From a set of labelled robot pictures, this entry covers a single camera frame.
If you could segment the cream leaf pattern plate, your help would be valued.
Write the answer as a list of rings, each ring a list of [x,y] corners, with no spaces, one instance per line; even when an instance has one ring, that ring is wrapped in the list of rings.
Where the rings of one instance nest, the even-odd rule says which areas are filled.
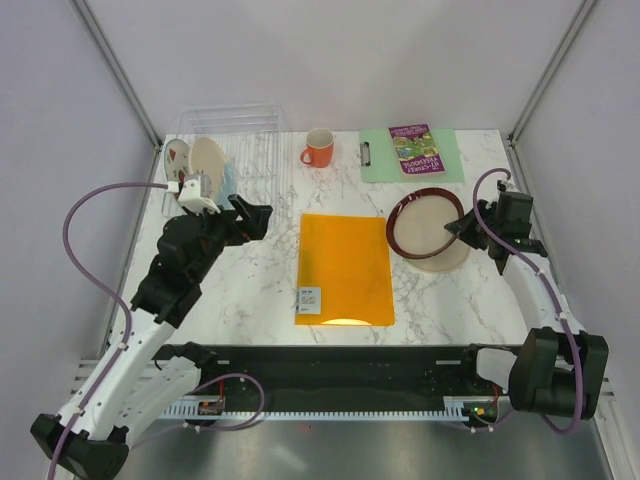
[[[209,178],[209,193],[214,203],[229,209],[228,197],[236,193],[235,171],[218,143],[207,136],[197,137],[190,148],[188,164],[191,173]]]

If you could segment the green cream branch plate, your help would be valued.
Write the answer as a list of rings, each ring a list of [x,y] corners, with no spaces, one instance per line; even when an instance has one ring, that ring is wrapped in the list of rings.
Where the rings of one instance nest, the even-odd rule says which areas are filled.
[[[455,240],[446,250],[425,259],[406,259],[413,267],[428,273],[446,273],[460,267],[467,259],[470,247]]]

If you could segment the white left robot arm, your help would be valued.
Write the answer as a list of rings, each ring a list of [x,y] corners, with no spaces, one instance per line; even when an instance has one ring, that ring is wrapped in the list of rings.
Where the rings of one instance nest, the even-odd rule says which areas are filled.
[[[178,348],[143,386],[152,357],[202,295],[201,283],[227,247],[261,240],[273,209],[241,196],[230,208],[188,207],[167,221],[157,253],[130,304],[124,327],[76,394],[56,414],[41,414],[31,434],[50,460],[47,476],[62,467],[81,479],[113,479],[143,432],[175,401],[219,382],[212,351],[195,343]]]

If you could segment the brown rimmed plate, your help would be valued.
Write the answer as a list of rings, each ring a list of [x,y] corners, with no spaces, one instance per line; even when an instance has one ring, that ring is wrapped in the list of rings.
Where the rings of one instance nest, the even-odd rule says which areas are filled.
[[[445,226],[464,216],[461,201],[451,191],[428,187],[401,199],[386,222],[391,249],[407,260],[426,260],[445,252],[456,240]]]

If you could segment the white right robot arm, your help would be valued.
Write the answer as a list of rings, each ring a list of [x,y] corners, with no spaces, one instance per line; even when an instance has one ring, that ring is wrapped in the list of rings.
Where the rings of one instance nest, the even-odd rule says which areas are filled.
[[[530,236],[532,207],[532,197],[506,191],[493,202],[476,200],[472,210],[445,226],[457,240],[488,253],[529,330],[496,373],[491,365],[503,355],[495,347],[480,347],[457,377],[469,393],[481,393],[494,382],[507,389],[516,411],[577,423],[596,412],[609,346],[603,337],[587,333],[561,300],[548,252]]]

